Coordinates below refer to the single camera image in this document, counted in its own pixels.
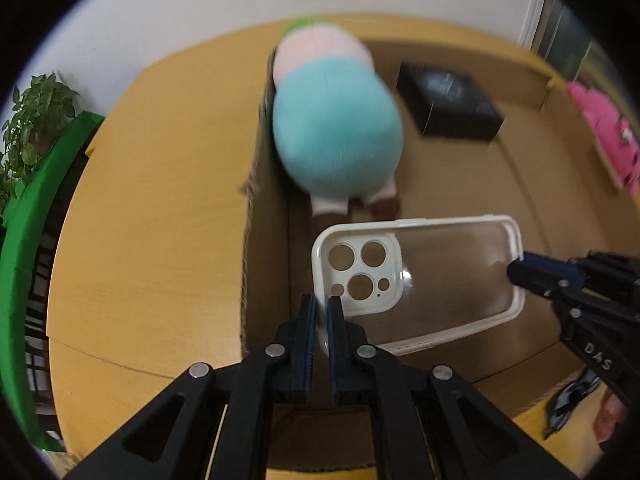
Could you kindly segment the right hand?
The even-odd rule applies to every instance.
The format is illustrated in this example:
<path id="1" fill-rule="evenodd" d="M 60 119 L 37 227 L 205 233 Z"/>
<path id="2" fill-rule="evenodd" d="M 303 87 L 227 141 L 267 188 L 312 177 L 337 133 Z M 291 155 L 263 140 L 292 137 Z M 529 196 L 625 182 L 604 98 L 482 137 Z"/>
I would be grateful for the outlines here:
<path id="1" fill-rule="evenodd" d="M 611 389 L 606 389 L 602 396 L 598 414 L 593 422 L 593 432 L 599 444 L 610 440 L 618 424 L 622 424 L 628 408 Z"/>

